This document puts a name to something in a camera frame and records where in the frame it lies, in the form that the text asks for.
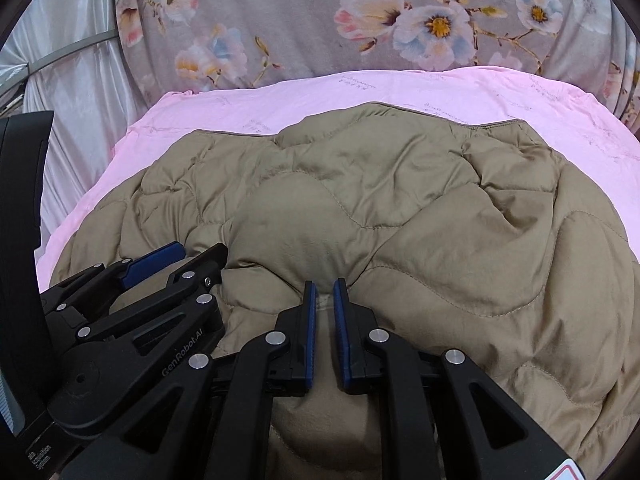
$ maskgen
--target white satin curtain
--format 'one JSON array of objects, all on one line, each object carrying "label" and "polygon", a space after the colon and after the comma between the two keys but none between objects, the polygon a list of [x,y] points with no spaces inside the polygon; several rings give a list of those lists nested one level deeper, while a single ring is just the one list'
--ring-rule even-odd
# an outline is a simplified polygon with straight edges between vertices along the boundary
[{"label": "white satin curtain", "polygon": [[[0,51],[0,83],[79,40],[112,30],[113,0],[33,0]],[[104,173],[111,150],[146,105],[119,40],[72,54],[32,75],[23,112],[53,110],[42,193],[42,254],[50,234]]]}]

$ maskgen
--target floral curtain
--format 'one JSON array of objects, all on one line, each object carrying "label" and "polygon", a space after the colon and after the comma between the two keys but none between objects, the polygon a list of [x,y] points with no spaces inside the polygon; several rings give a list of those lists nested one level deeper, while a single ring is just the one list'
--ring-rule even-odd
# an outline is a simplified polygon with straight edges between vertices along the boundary
[{"label": "floral curtain", "polygon": [[489,64],[593,93],[640,128],[639,46],[611,0],[117,0],[149,104],[347,70]]}]

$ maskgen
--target blue gripper pad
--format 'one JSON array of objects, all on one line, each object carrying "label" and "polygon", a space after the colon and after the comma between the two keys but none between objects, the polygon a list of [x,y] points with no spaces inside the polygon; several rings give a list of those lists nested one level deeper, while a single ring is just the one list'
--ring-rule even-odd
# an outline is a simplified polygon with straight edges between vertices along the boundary
[{"label": "blue gripper pad", "polygon": [[308,293],[309,296],[308,323],[306,325],[305,387],[307,390],[310,390],[314,384],[314,361],[316,354],[316,304],[318,303],[318,289],[316,288],[315,283],[312,282],[310,284]]},{"label": "blue gripper pad", "polygon": [[334,283],[334,316],[342,387],[348,390],[351,386],[351,354],[349,350],[347,322],[344,315],[344,303],[342,302],[342,293],[340,291],[340,280],[336,280]]},{"label": "blue gripper pad", "polygon": [[185,259],[186,255],[187,253],[180,242],[172,242],[160,247],[129,264],[124,276],[120,279],[122,287],[124,290],[129,290],[156,272]]}]

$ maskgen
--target white sticker with red border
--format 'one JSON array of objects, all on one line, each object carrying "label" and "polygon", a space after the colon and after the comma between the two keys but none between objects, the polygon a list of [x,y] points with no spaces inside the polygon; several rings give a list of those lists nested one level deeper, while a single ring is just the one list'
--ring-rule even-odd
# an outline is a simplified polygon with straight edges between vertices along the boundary
[{"label": "white sticker with red border", "polygon": [[578,466],[570,458],[562,462],[545,480],[584,480]]}]

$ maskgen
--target pink bed sheet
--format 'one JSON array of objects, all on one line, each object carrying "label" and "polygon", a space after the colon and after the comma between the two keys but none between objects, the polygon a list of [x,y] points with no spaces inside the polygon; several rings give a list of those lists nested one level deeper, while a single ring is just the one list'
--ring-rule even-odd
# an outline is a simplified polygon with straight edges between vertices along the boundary
[{"label": "pink bed sheet", "polygon": [[595,97],[561,82],[498,67],[449,72],[349,72],[257,90],[171,92],[131,126],[98,183],[53,233],[36,266],[46,290],[60,253],[111,189],[195,129],[272,135],[304,117],[380,101],[465,124],[526,120],[607,193],[640,254],[640,143]]}]

